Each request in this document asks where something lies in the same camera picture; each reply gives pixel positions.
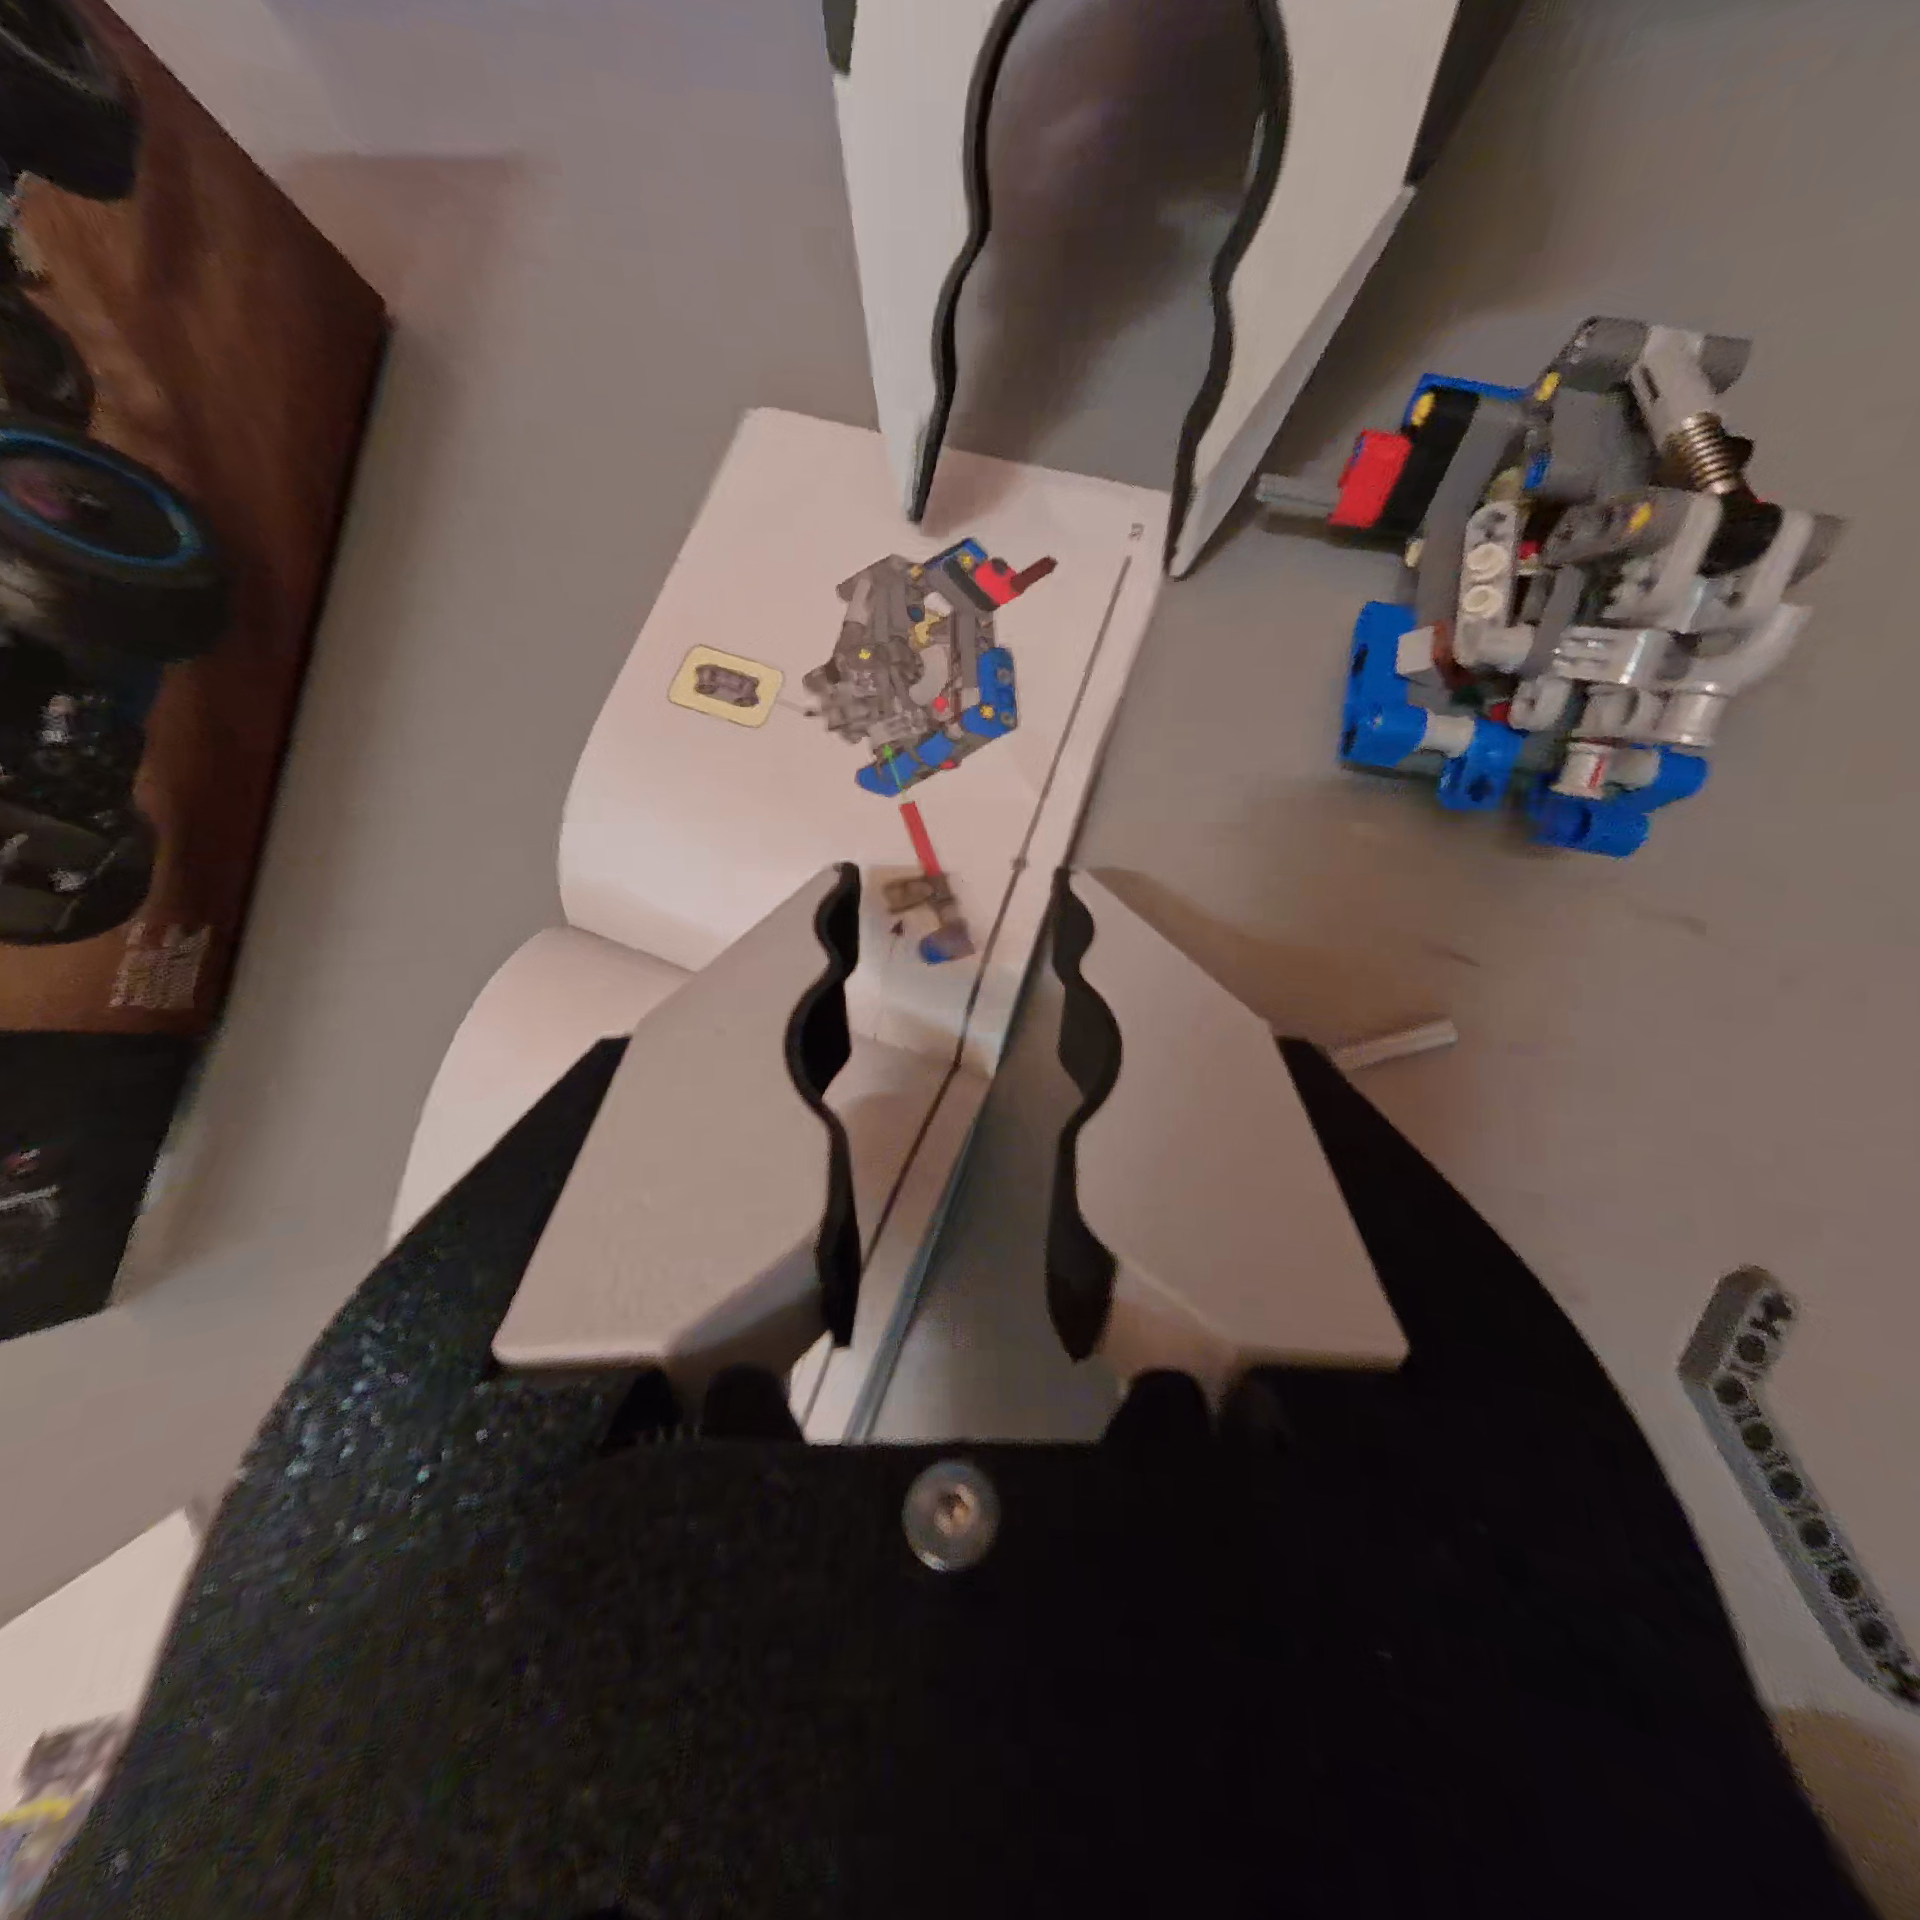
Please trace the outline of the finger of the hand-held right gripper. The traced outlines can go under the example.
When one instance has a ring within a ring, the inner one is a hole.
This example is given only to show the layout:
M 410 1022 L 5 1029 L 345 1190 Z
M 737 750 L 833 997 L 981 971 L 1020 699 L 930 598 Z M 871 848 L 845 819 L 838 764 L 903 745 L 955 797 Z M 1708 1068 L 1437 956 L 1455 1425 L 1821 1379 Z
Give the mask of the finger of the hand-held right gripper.
M 1413 198 L 1451 1 L 1255 1 L 1257 115 L 1207 276 L 1207 371 L 1178 440 L 1163 569 L 1181 581 L 1252 481 Z
M 878 425 L 924 521 L 957 305 L 991 230 L 990 118 L 1027 1 L 830 1 L 830 69 Z

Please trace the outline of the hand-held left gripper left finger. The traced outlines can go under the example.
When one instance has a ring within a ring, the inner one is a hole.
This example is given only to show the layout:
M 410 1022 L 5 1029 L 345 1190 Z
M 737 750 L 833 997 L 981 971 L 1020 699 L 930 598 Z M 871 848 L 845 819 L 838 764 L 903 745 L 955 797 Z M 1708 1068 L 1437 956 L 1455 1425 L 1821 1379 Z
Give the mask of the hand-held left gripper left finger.
M 658 1372 L 850 1344 L 861 1249 L 845 1124 L 859 872 L 835 862 L 641 1019 L 494 1335 L 500 1367 Z

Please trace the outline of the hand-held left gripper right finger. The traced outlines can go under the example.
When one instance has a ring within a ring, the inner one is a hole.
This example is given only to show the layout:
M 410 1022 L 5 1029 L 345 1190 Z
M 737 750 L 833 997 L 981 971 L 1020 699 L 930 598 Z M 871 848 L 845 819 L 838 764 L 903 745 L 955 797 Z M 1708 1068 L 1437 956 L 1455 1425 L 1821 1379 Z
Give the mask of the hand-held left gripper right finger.
M 1045 1231 L 1065 1356 L 1212 1403 L 1263 1369 L 1401 1369 L 1409 1335 L 1271 1023 L 1086 870 L 1052 881 L 1046 958 L 1075 1092 Z

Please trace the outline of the lego instruction booklet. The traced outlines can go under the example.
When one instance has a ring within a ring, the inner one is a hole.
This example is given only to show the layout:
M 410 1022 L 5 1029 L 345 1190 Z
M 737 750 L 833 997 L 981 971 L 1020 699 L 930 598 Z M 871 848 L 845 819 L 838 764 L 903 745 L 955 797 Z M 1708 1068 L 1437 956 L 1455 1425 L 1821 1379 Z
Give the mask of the lego instruction booklet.
M 563 926 L 494 973 L 428 1092 L 388 1249 L 477 1235 L 451 1196 L 573 1064 L 835 862 L 859 872 L 850 1344 L 783 1375 L 811 1445 L 874 1437 L 1033 967 L 1050 884 L 1161 588 L 1169 494 L 957 453 L 924 521 L 879 433 L 747 411 L 599 711 L 559 823 Z

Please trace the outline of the partly built lego vehicle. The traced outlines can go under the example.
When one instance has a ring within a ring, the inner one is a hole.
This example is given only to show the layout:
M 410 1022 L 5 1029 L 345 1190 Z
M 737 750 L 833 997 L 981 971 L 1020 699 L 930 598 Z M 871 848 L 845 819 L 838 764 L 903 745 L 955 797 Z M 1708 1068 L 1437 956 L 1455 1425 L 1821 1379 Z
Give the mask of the partly built lego vehicle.
M 1399 551 L 1351 627 L 1337 760 L 1633 856 L 1697 797 L 1738 696 L 1791 654 L 1843 521 L 1756 491 L 1723 397 L 1749 337 L 1591 317 L 1526 387 L 1426 372 L 1337 475 L 1261 512 Z

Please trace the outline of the dark grey lego L beam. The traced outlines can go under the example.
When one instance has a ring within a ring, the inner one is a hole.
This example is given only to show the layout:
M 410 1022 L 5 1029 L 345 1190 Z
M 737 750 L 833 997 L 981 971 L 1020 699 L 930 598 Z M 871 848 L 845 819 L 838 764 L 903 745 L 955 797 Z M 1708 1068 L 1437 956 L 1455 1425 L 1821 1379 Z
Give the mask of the dark grey lego L beam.
M 1915 1711 L 1915 1648 L 1769 1405 L 1797 1318 L 1790 1288 L 1766 1269 L 1742 1264 L 1714 1285 L 1676 1375 L 1841 1663 Z

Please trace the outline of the lego set box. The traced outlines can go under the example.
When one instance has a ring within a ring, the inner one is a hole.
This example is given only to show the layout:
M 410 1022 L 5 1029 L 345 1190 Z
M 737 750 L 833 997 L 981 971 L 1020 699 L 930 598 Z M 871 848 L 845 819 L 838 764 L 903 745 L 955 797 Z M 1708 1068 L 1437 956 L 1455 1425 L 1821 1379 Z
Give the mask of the lego set box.
M 3 5 L 3 1335 L 219 1022 L 390 323 L 107 5 Z

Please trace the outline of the lego sticker sheet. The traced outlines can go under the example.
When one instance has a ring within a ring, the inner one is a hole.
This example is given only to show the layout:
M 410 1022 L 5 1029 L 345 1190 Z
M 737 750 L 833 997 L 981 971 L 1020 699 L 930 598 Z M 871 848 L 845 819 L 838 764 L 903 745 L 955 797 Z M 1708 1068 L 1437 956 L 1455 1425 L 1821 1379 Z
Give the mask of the lego sticker sheet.
M 117 1765 L 127 1717 L 85 1719 L 37 1736 L 3 1811 L 3 1915 L 25 1915 Z

